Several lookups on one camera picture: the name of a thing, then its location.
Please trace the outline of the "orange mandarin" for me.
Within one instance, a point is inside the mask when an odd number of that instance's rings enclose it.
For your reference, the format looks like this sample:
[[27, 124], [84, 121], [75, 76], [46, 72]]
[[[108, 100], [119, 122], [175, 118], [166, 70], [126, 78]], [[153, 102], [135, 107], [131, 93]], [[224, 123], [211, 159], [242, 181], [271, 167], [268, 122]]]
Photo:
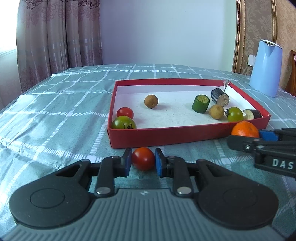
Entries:
[[231, 135], [258, 138], [259, 130], [257, 127], [248, 121], [240, 121], [234, 125]]

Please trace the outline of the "eggplant slice piece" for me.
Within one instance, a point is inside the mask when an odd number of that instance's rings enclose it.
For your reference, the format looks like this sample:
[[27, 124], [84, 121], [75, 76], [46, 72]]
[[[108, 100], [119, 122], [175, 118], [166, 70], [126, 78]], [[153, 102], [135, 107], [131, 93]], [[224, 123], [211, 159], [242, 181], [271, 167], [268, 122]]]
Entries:
[[261, 118], [261, 112], [258, 111], [257, 109], [245, 109], [244, 111], [244, 120], [248, 121], [248, 120], [255, 120], [258, 118]]

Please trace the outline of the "small green tomato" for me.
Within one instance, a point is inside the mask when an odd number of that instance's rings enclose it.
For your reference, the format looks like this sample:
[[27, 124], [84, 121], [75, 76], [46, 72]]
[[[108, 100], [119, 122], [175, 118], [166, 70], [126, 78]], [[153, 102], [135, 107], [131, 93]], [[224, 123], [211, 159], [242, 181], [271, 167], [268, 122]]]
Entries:
[[230, 107], [224, 111], [229, 122], [243, 121], [244, 116], [238, 107]]

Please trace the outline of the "brown longan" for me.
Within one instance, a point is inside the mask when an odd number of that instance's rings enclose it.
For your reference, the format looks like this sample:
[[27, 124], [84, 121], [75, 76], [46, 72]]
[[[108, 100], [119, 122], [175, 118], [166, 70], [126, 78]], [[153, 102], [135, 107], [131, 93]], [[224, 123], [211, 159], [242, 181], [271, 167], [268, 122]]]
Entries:
[[224, 108], [221, 105], [214, 104], [210, 107], [209, 114], [212, 118], [219, 120], [224, 116]]
[[158, 102], [159, 102], [158, 98], [153, 94], [149, 94], [144, 99], [145, 106], [150, 109], [155, 108], [158, 105]]

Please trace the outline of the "dark eggplant cylinder piece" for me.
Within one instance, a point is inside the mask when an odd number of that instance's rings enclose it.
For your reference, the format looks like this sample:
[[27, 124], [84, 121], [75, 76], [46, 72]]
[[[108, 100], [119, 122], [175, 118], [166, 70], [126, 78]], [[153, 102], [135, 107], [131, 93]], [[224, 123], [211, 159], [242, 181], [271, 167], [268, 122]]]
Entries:
[[220, 106], [227, 106], [229, 104], [230, 98], [229, 96], [219, 88], [215, 88], [211, 91], [211, 99], [214, 101], [215, 104]]

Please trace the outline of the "green cucumber piece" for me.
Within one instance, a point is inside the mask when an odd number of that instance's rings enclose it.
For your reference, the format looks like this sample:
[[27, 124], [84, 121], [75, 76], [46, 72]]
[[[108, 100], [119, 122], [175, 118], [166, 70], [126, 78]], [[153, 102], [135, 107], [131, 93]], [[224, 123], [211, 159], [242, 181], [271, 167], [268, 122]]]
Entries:
[[195, 97], [192, 110], [197, 113], [205, 113], [210, 103], [208, 96], [199, 94]]

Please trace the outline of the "large green tomato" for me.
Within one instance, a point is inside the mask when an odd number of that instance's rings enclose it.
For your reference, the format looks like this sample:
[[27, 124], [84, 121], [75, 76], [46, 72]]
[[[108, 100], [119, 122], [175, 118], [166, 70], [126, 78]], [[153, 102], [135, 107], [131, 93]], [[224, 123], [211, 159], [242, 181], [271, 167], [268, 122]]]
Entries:
[[128, 116], [122, 115], [122, 116], [119, 116], [119, 117], [114, 119], [114, 121], [111, 124], [111, 128], [115, 128], [115, 129], [136, 129], [137, 125], [135, 124], [133, 119], [131, 119]]

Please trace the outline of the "small red cherry tomato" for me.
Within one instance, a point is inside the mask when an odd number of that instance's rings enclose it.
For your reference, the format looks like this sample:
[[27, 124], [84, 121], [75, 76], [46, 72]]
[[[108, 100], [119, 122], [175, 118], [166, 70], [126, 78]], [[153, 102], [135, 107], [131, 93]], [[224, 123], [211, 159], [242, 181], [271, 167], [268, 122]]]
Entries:
[[128, 107], [121, 107], [117, 110], [116, 112], [116, 116], [119, 117], [119, 116], [127, 116], [131, 119], [133, 119], [134, 117], [134, 113], [133, 113], [133, 110], [131, 108], [128, 108]]

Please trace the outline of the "wooden chair back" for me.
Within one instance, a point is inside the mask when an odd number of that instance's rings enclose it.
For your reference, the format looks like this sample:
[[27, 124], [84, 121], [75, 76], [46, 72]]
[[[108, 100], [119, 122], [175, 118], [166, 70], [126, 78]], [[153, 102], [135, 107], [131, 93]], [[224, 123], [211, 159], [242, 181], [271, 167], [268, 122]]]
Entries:
[[290, 93], [292, 96], [296, 95], [296, 52], [290, 51], [291, 61], [292, 61], [292, 72], [290, 74], [289, 81], [285, 88], [285, 91]]

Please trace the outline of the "light blue kettle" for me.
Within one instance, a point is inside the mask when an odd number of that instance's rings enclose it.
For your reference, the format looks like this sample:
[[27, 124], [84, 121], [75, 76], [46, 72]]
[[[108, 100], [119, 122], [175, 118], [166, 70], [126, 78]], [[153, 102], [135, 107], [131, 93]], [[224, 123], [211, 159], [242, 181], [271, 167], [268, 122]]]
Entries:
[[249, 85], [264, 95], [275, 97], [280, 84], [282, 47], [260, 40]]

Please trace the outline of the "teal checked bedspread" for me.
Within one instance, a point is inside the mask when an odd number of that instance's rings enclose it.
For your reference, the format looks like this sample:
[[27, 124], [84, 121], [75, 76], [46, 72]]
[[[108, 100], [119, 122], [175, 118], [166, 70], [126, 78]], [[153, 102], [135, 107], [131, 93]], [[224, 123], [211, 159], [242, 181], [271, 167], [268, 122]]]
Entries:
[[[267, 129], [295, 128], [295, 97], [275, 98], [252, 89], [249, 77], [228, 71], [170, 64], [119, 64], [70, 68], [41, 81], [1, 110], [1, 237], [15, 227], [9, 199], [19, 187], [81, 159], [92, 163], [119, 155], [110, 147], [107, 121], [116, 80], [195, 78], [230, 80], [269, 113]], [[202, 158], [270, 187], [279, 198], [273, 226], [295, 231], [295, 180], [254, 168], [252, 156], [227, 147], [225, 139], [159, 146], [186, 161]], [[116, 187], [167, 188], [171, 179], [131, 169]]]

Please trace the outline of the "red shallow cardboard box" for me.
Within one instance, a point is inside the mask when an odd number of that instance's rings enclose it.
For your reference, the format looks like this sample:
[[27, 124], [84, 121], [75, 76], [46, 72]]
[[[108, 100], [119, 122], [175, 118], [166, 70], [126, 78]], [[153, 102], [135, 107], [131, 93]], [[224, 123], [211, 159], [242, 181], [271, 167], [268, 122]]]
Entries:
[[[208, 113], [192, 110], [199, 94], [211, 95], [215, 88], [229, 97], [229, 107], [240, 110], [257, 109], [262, 117], [251, 120], [259, 130], [267, 127], [271, 114], [242, 89], [225, 80], [211, 79], [136, 79], [116, 81], [110, 103], [107, 133], [114, 149], [163, 146], [189, 143], [230, 135], [235, 123], [213, 119]], [[150, 109], [144, 99], [155, 95], [158, 105]], [[116, 112], [121, 107], [133, 110], [136, 129], [111, 128]]]

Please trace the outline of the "gold framed headboard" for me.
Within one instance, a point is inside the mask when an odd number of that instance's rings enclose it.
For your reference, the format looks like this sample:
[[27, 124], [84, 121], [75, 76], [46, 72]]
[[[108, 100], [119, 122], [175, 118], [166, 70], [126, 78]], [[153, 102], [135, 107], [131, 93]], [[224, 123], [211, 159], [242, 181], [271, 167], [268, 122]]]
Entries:
[[292, 73], [290, 52], [295, 51], [295, 6], [290, 1], [236, 1], [236, 43], [232, 71], [251, 75], [249, 55], [256, 55], [261, 39], [283, 48], [280, 87]]

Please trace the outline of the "brown patterned curtain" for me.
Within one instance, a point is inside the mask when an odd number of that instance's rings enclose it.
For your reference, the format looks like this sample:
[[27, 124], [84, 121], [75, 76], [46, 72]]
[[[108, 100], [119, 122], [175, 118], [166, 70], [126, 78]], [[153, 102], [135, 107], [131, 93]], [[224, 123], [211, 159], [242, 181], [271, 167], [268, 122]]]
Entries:
[[16, 30], [22, 92], [54, 73], [103, 63], [99, 1], [20, 1]]

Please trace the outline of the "white wall switch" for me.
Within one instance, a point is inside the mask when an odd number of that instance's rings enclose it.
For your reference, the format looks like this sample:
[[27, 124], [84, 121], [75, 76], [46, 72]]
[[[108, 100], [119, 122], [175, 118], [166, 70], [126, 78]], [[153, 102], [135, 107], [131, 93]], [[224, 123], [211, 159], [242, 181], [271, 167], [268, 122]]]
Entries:
[[249, 54], [248, 60], [247, 60], [247, 65], [253, 67], [255, 60], [256, 60], [256, 56]]

